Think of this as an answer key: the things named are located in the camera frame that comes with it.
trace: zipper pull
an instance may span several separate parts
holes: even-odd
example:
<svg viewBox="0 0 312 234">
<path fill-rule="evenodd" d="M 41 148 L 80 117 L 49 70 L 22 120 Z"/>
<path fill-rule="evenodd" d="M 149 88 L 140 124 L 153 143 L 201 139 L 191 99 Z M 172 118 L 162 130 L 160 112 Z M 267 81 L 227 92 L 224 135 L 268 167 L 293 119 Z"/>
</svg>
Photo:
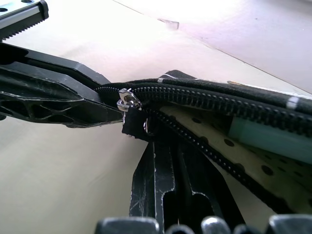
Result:
<svg viewBox="0 0 312 234">
<path fill-rule="evenodd" d="M 119 90 L 120 100 L 117 102 L 117 107 L 123 112 L 122 122 L 125 123 L 126 113 L 130 107 L 142 110 L 142 103 L 140 100 L 131 92 L 131 89 L 120 89 Z"/>
</svg>

